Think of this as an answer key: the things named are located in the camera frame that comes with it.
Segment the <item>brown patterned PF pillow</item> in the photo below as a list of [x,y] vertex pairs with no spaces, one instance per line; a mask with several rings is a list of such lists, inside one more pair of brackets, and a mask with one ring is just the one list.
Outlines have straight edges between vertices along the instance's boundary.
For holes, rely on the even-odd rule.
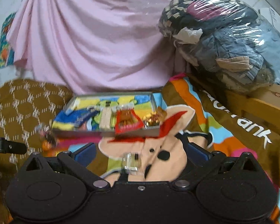
[[9,181],[31,153],[42,152],[37,127],[50,125],[72,96],[65,86],[32,79],[14,79],[0,87],[0,137],[27,146],[24,155],[0,154],[0,223],[11,220],[4,201]]

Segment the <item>grey tray with frog towel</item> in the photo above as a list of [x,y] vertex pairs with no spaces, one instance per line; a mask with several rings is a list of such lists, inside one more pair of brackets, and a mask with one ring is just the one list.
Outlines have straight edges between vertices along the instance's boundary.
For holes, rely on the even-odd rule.
[[51,128],[62,137],[156,137],[160,133],[157,109],[149,91],[74,96],[57,114]]

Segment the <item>red spicy snack packet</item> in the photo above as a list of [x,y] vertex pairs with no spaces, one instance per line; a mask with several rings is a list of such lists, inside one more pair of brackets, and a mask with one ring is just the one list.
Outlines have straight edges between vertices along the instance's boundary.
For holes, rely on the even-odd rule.
[[121,135],[144,127],[144,122],[133,108],[123,108],[116,111],[115,134]]

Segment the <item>wooden bed frame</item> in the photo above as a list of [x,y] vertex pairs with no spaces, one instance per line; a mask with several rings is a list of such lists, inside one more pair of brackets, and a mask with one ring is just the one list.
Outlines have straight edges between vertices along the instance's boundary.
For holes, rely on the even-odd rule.
[[280,135],[280,85],[273,84],[251,93],[240,94],[207,81],[200,76],[188,74],[193,85],[206,90],[231,112],[238,116],[251,117]]

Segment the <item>colourful wall poster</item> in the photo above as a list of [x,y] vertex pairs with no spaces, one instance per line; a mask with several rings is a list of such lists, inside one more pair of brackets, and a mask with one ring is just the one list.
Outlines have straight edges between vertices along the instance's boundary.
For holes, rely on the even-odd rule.
[[8,43],[6,37],[12,25],[16,13],[11,13],[2,24],[0,35],[0,69],[13,65],[14,50]]

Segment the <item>clear bag of clothes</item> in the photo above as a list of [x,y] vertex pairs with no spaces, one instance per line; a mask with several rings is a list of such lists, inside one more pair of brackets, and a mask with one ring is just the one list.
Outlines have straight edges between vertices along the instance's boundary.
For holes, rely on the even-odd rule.
[[248,93],[280,84],[280,33],[241,0],[171,0],[158,27],[201,74]]

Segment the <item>beige rice cracker bar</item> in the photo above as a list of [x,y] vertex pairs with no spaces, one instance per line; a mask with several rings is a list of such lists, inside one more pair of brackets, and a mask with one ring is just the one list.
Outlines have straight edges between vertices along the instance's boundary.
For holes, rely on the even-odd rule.
[[108,130],[111,128],[112,109],[111,107],[105,107],[102,109],[101,118],[99,122],[99,128],[101,130]]

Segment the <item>clear packet dark dried fruit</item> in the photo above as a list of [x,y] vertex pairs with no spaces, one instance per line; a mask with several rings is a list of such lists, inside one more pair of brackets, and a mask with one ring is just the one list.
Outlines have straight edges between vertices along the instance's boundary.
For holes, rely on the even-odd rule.
[[51,132],[51,127],[49,125],[41,123],[35,127],[35,131],[40,135],[42,142],[45,142],[50,145],[57,144],[57,140]]

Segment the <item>round biscuit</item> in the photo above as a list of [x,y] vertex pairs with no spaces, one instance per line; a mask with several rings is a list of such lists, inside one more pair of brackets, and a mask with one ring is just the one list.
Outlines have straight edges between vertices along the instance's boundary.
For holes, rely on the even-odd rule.
[[122,169],[129,175],[135,175],[141,171],[141,156],[139,153],[125,153],[122,158]]

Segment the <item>pink hanging sheet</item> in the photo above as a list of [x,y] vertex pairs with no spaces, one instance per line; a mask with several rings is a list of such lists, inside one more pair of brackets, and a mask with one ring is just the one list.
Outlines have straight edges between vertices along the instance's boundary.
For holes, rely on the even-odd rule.
[[14,63],[74,93],[149,90],[187,63],[157,23],[170,0],[23,0],[7,41]]

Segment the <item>blue milk powder stick sachet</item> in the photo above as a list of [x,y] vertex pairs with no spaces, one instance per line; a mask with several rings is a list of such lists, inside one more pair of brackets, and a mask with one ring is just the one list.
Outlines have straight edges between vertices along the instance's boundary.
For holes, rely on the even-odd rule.
[[99,114],[99,112],[96,108],[89,108],[85,112],[80,113],[73,122],[74,127],[80,127],[84,122]]

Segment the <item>colourful cartoon monkey blanket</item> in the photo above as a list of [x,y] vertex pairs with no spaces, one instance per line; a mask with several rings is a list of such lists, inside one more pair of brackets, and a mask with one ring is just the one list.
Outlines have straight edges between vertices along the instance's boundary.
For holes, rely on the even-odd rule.
[[129,152],[138,153],[141,158],[140,171],[130,174],[129,181],[173,180],[186,169],[180,136],[208,152],[218,150],[229,157],[250,152],[277,188],[278,203],[272,220],[280,223],[280,129],[226,108],[210,90],[184,75],[171,78],[155,100],[167,113],[155,138],[63,137],[44,141],[43,150],[48,156],[55,156],[63,150],[95,143],[95,158],[87,167],[110,184],[119,179],[123,156]]

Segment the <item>gold snack packet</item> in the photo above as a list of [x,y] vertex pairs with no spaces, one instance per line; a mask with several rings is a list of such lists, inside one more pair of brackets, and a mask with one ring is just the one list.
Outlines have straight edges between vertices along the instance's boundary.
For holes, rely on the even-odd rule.
[[143,117],[143,123],[145,128],[158,126],[165,121],[166,117],[167,112],[161,107],[158,107],[156,111]]

